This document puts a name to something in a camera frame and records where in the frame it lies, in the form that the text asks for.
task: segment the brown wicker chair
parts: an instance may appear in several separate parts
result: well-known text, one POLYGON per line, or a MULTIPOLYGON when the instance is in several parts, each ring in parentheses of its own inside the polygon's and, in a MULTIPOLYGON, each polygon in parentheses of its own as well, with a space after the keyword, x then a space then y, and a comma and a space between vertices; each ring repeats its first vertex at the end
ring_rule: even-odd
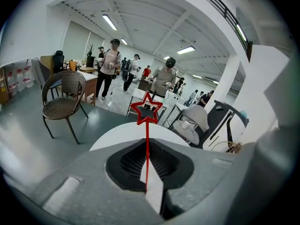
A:
POLYGON ((81 98, 83 97, 85 89, 85 78, 82 74, 75 72, 75 71, 63 71, 60 73, 55 74, 54 76, 50 77, 43 86, 42 89, 42 99, 43 99, 43 121, 48 129, 51 138, 53 138, 52 133, 46 124, 45 119, 52 119, 52 120, 60 120, 66 119, 67 123, 71 129, 71 132, 77 142, 79 144, 74 130, 71 126, 69 116, 73 115, 79 107, 83 110, 85 116, 87 118, 88 115, 84 111, 83 107, 80 105, 81 98), (61 79, 61 97, 58 97, 54 100, 48 102, 47 94, 48 91, 53 83, 61 79), (63 93, 74 94, 74 97, 63 97, 63 93))

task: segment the black office chair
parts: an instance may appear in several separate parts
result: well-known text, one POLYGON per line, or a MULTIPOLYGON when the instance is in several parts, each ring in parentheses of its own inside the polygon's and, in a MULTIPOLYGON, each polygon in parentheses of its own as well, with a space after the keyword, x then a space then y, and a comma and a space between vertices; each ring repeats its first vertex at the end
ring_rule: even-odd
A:
POLYGON ((56 51, 55 55, 53 56, 53 63, 54 63, 53 72, 55 74, 62 72, 64 70, 63 62, 65 56, 62 54, 63 54, 62 51, 56 51))

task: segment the gray floor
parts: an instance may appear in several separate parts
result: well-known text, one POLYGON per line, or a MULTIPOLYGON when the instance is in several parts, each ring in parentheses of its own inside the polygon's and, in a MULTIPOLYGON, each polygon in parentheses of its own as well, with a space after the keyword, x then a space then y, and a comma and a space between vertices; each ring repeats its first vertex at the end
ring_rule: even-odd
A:
POLYGON ((124 81, 121 78, 118 77, 117 79, 114 79, 106 96, 106 99, 103 101, 101 99, 101 94, 104 89, 103 83, 99 92, 99 99, 96 100, 96 106, 115 113, 126 115, 133 90, 138 87, 138 84, 131 83, 128 89, 129 94, 123 93, 123 84, 124 81))
MULTIPOLYGON (((122 88, 113 90, 114 95, 118 93, 122 93, 122 88)), ((136 118, 111 112, 126 113, 131 95, 121 95, 121 99, 108 95, 106 101, 98 100, 97 106, 106 110, 82 103, 89 119, 81 109, 70 117, 80 142, 78 145, 65 120, 47 120, 54 136, 51 139, 42 120, 43 105, 39 86, 35 84, 18 93, 0 112, 1 166, 17 181, 16 184, 20 185, 19 188, 24 193, 29 193, 45 176, 88 151, 108 130, 136 121, 136 118)))

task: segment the ceiling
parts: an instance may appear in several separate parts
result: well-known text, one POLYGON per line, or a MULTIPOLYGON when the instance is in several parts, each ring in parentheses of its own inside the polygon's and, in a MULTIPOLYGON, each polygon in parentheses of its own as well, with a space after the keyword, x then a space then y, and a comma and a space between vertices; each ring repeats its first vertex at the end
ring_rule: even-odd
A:
MULTIPOLYGON (((176 67, 190 75, 219 81, 223 74, 229 57, 226 46, 202 22, 203 18, 176 3, 164 0, 65 0, 63 3, 87 17, 111 38, 123 38, 130 46, 159 59, 174 57, 176 67), (103 14, 110 17, 117 31, 106 23, 103 14), (177 54, 178 50, 191 45, 195 51, 177 54)), ((239 69, 233 91, 240 90, 244 79, 245 72, 239 69)))
MULTIPOLYGON (((269 0, 242 0, 247 3, 262 30, 263 44, 273 46, 290 56, 295 49, 293 37, 275 6, 269 0)), ((236 17, 245 32, 247 39, 254 44, 260 44, 259 38, 251 22, 248 21, 241 10, 237 8, 236 17)))

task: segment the white pillar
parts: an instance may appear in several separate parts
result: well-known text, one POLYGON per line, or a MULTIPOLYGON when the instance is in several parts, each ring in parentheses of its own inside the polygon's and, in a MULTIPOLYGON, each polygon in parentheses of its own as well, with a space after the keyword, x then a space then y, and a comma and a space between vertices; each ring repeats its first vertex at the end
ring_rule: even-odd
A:
POLYGON ((215 103, 214 100, 217 101, 224 101, 233 81, 236 76, 236 73, 239 69, 240 59, 237 55, 230 55, 224 73, 219 81, 218 86, 215 89, 214 94, 211 96, 210 100, 208 101, 207 105, 205 106, 205 110, 207 113, 214 107, 215 103))

